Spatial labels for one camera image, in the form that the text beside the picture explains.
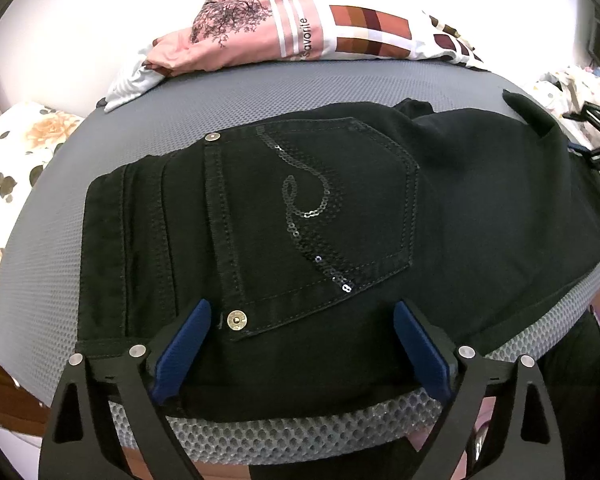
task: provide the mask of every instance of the gray mesh fabric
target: gray mesh fabric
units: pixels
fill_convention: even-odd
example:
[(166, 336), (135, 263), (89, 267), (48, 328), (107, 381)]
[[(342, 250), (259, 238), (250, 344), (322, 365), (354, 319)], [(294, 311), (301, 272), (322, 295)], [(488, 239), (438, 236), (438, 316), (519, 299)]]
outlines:
[[(181, 76), (109, 114), (95, 110), (40, 176), (7, 244), (0, 266), (0, 364), (51, 403), (75, 344), (84, 198), (101, 174), (188, 146), (207, 132), (333, 102), (393, 105), (411, 97), (431, 102), (435, 111), (474, 107), (519, 119), (502, 100), (503, 88), (520, 91), (497, 75), (442, 62), (270, 63)], [(550, 322), (529, 328), (498, 356), (515, 358), (523, 349), (538, 356), (550, 348), (588, 304), (600, 269), (587, 280), (547, 315)], [(393, 440), (432, 423), (437, 410), (414, 392), (334, 417), (171, 422), (196, 460), (280, 463)], [(112, 411), (121, 441), (134, 446), (122, 407)]]

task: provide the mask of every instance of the blue object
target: blue object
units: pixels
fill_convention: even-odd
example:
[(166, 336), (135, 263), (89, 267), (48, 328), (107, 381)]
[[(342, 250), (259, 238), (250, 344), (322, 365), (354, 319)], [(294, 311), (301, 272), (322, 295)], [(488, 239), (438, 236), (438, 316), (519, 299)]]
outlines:
[(394, 330), (429, 397), (443, 404), (450, 401), (454, 393), (448, 363), (403, 301), (394, 308)]
[(151, 396), (157, 404), (178, 394), (210, 327), (211, 305), (200, 300), (155, 365)]

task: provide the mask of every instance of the silver rivet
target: silver rivet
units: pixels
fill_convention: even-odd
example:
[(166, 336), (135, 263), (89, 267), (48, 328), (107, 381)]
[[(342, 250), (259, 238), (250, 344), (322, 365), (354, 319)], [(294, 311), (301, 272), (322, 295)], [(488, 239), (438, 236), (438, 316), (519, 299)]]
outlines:
[(461, 346), (458, 349), (458, 353), (465, 359), (473, 359), (475, 357), (475, 350), (470, 346)]
[(247, 315), (241, 310), (234, 310), (226, 317), (226, 323), (231, 330), (242, 330), (247, 326)]
[(69, 357), (69, 364), (71, 366), (77, 366), (82, 362), (82, 354), (74, 354)]
[(534, 359), (530, 355), (523, 355), (520, 358), (520, 362), (523, 365), (525, 365), (527, 368), (533, 368), (534, 364), (536, 364), (536, 362), (534, 361)]
[(133, 345), (129, 349), (129, 355), (131, 357), (142, 357), (146, 352), (146, 346), (144, 345)]

